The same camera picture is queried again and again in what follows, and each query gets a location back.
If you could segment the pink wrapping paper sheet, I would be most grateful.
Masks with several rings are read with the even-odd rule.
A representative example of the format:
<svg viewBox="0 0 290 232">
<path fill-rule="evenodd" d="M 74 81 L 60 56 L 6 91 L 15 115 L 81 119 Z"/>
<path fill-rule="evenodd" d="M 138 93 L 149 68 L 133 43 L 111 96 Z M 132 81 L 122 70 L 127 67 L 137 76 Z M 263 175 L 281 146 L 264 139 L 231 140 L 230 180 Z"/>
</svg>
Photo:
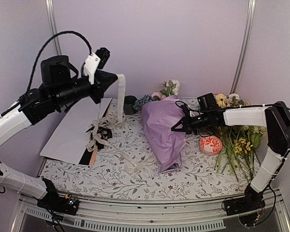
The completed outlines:
<svg viewBox="0 0 290 232">
<path fill-rule="evenodd" d="M 160 173 L 178 170 L 182 164 L 185 133 L 171 130 L 184 116 L 176 101 L 177 96 L 173 95 L 161 101 L 148 102 L 141 109 L 144 134 L 159 162 Z"/>
</svg>

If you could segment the blue hydrangea stem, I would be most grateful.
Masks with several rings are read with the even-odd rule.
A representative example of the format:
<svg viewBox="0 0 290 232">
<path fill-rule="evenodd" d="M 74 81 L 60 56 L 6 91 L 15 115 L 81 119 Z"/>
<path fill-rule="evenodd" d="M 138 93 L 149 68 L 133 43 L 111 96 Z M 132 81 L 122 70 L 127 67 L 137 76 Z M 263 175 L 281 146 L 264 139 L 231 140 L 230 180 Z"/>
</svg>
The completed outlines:
<svg viewBox="0 0 290 232">
<path fill-rule="evenodd" d="M 142 106 L 146 103 L 152 102 L 153 98 L 150 95 L 144 95 L 142 98 L 138 98 L 135 103 L 133 108 L 136 111 L 140 111 L 142 109 Z"/>
</svg>

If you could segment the white printed ribbon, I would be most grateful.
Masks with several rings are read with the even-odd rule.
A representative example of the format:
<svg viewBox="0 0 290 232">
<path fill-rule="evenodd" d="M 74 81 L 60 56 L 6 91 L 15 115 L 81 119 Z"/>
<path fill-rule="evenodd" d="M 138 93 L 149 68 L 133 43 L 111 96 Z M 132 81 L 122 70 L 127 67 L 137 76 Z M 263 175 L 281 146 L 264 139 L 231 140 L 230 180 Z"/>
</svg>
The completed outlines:
<svg viewBox="0 0 290 232">
<path fill-rule="evenodd" d="M 145 160 L 143 160 L 141 163 L 135 163 L 132 158 L 130 158 L 125 152 L 121 151 L 119 148 L 115 147 L 111 143 L 109 143 L 107 140 L 103 140 L 102 137 L 98 134 L 98 128 L 102 125 L 104 122 L 110 122 L 111 126 L 115 126 L 116 128 L 119 126 L 122 126 L 124 123 L 124 120 L 126 119 L 125 116 L 123 116 L 123 107 L 124 107 L 124 98 L 125 98 L 125 90 L 126 90 L 126 79 L 124 74 L 118 74 L 118 97 L 117 97 L 117 119 L 112 116 L 110 118 L 108 117 L 102 117 L 99 118 L 100 111 L 101 111 L 101 104 L 99 103 L 99 112 L 97 119 L 92 122 L 92 126 L 94 126 L 94 129 L 89 130 L 91 137 L 86 145 L 86 148 L 88 152 L 92 152 L 97 149 L 96 142 L 99 144 L 108 146 L 114 150 L 117 151 L 117 153 L 120 155 L 120 160 L 125 160 L 125 169 L 126 172 L 130 176 L 135 176 L 139 174 L 146 166 L 150 166 L 151 162 L 154 162 L 154 157 L 150 155 Z"/>
</svg>

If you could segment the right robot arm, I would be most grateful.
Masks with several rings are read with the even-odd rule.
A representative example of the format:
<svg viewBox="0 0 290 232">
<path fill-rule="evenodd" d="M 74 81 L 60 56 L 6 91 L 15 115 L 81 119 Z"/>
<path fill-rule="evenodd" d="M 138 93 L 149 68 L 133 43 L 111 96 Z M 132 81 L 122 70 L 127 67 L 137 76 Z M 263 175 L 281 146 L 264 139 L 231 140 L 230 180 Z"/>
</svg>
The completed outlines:
<svg viewBox="0 0 290 232">
<path fill-rule="evenodd" d="M 290 108 L 283 101 L 244 106 L 236 96 L 224 98 L 212 93 L 197 100 L 196 116 L 186 103 L 175 102 L 184 116 L 172 130 L 197 134 L 210 129 L 219 134 L 225 150 L 250 170 L 250 183 L 240 201 L 242 209 L 250 211 L 290 153 Z"/>
</svg>

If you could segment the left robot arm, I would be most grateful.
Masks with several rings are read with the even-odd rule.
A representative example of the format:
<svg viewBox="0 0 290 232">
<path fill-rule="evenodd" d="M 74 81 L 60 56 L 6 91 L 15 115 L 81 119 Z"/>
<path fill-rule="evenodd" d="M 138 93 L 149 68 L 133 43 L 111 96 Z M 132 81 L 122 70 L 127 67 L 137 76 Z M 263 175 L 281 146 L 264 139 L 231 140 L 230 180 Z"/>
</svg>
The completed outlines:
<svg viewBox="0 0 290 232">
<path fill-rule="evenodd" d="M 42 84 L 32 88 L 33 73 L 46 46 L 56 37 L 73 34 L 81 38 L 89 49 L 89 55 L 80 70 L 70 62 L 67 55 L 53 56 L 40 64 Z M 114 73 L 103 71 L 110 51 L 101 47 L 92 51 L 88 40 L 76 31 L 62 31 L 49 38 L 34 61 L 26 92 L 6 111 L 0 114 L 0 147 L 19 132 L 36 125 L 49 114 L 71 109 L 78 101 L 90 97 L 96 104 L 101 102 L 105 91 L 119 79 Z M 48 179 L 33 178 L 11 169 L 0 161 L 0 187 L 43 200 L 52 210 L 62 206 L 56 187 Z"/>
</svg>

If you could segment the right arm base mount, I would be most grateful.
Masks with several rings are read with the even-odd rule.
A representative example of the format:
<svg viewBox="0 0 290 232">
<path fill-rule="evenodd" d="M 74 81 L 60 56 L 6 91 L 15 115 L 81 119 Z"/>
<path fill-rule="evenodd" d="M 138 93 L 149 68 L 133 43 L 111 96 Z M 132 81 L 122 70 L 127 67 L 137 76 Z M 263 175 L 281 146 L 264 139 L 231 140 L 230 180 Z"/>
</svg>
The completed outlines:
<svg viewBox="0 0 290 232">
<path fill-rule="evenodd" d="M 226 198 L 221 204 L 228 216 L 250 212 L 265 207 L 262 193 L 245 193 L 243 197 Z"/>
</svg>

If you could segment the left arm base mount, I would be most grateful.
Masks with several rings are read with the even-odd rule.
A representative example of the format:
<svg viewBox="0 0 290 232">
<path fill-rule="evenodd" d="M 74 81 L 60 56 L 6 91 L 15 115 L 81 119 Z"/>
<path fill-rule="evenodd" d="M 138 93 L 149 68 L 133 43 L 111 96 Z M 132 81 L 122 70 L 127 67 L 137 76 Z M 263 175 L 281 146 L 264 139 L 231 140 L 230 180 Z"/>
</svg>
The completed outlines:
<svg viewBox="0 0 290 232">
<path fill-rule="evenodd" d="M 75 216 L 79 208 L 79 200 L 70 194 L 62 197 L 57 193 L 47 193 L 42 199 L 37 199 L 37 206 L 49 211 Z"/>
</svg>

